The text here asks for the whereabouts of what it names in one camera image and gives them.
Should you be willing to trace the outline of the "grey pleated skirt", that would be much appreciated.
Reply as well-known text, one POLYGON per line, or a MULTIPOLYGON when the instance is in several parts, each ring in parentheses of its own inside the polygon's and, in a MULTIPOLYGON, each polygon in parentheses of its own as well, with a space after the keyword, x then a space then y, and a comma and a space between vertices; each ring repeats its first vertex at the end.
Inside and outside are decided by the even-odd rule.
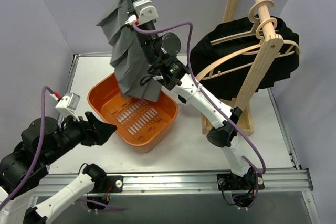
POLYGON ((141 78, 147 75, 149 65, 135 32, 125 24, 133 1, 135 0, 116 0, 100 18, 97 26, 102 28, 112 46, 110 65, 114 67, 122 97, 157 102, 161 85, 155 80, 140 85, 141 78))

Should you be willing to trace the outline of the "black pleated skirt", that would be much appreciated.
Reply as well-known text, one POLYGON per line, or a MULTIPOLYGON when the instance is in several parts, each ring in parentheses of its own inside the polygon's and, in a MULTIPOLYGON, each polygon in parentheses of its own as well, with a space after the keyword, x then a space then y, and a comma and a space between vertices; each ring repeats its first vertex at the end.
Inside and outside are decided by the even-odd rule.
MULTIPOLYGON (((218 45, 211 45, 211 41, 230 35, 243 33, 252 29, 253 23, 248 17, 221 23, 210 33, 206 34, 190 52, 190 62, 193 74, 198 75, 204 68, 224 56, 238 50, 254 46, 259 43, 256 36, 247 36, 229 40, 218 45)), ((250 70, 251 63, 256 55, 238 55, 215 68, 216 72, 233 70, 219 77, 202 80, 201 84, 214 96, 224 100, 236 98, 245 78, 250 70)), ((273 87, 275 82, 288 79, 291 73, 299 67, 299 54, 294 50, 290 55, 275 58, 257 90, 273 87)))

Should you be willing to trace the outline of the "wooden hanger of black skirt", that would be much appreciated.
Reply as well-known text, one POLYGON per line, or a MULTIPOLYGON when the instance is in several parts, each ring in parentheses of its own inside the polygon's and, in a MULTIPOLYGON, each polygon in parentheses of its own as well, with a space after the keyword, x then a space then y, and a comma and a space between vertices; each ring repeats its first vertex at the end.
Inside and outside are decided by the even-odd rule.
POLYGON ((230 40, 253 36, 253 35, 255 35, 261 42, 263 42, 264 37, 260 34, 260 30, 264 27, 264 25, 267 23, 272 23, 274 29, 276 29, 277 24, 278 24, 275 18, 270 17, 269 19, 261 22, 259 17, 257 18, 254 16, 254 12, 258 10, 260 7, 264 7, 264 6, 270 9, 270 8, 274 8, 275 4, 272 0, 262 0, 262 1, 257 2, 251 7, 251 9, 249 10, 248 19, 253 24, 253 26, 250 31, 233 34, 230 36, 212 40, 211 45, 214 46, 214 45, 218 45, 218 44, 230 41, 230 40))

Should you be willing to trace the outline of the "wooden hanger of grey skirt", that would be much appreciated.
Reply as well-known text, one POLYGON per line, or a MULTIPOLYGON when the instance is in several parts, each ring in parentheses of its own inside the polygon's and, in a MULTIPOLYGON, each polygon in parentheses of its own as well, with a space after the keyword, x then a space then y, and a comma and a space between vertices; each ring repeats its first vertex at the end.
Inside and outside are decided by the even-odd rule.
MULTIPOLYGON (((281 18, 276 17, 276 20, 278 22, 275 29, 276 33, 282 35, 284 40, 291 40, 299 44, 299 35, 292 31, 281 18)), ((230 40, 214 46, 211 45, 212 40, 250 31, 252 26, 253 24, 245 17, 231 22, 221 23, 217 25, 213 31, 206 34, 191 51, 190 61, 194 75, 196 76, 205 67, 224 56, 258 44, 260 40, 253 35, 230 40)), ((240 54, 221 64, 216 70, 225 71, 252 63, 257 53, 251 53, 256 51, 257 49, 250 49, 246 53, 240 54)), ((265 76, 266 80, 275 82, 288 79, 298 66, 299 54, 295 51, 290 55, 275 58, 265 76)))

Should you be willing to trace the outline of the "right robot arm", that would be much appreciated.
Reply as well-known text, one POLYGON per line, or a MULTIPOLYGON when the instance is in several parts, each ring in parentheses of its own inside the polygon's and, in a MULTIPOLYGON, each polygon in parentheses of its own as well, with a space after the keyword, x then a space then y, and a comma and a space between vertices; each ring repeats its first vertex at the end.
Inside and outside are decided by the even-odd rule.
POLYGON ((133 22, 131 28, 135 30, 149 64, 147 75, 141 79, 140 85, 156 80, 175 93, 180 101, 191 104, 204 114, 213 126, 206 136, 208 141, 222 149, 234 174, 235 186, 246 188, 252 182, 249 171, 255 166, 249 163, 237 138, 237 133, 242 133, 237 126, 242 110, 222 103, 196 81, 191 66, 178 60, 177 43, 180 40, 169 28, 156 30, 152 21, 141 25, 133 22))

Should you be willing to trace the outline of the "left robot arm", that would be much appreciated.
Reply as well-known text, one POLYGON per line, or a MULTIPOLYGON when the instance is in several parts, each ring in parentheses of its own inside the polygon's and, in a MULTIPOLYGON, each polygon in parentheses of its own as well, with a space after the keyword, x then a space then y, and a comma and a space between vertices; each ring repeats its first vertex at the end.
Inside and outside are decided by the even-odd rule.
POLYGON ((1 160, 1 223, 52 223, 82 195, 105 188, 107 173, 89 164, 52 197, 29 205, 33 192, 48 175, 47 166, 79 144, 103 145, 117 130, 91 112, 85 116, 86 120, 68 116, 63 127, 54 118, 40 117, 21 133, 22 141, 1 160))

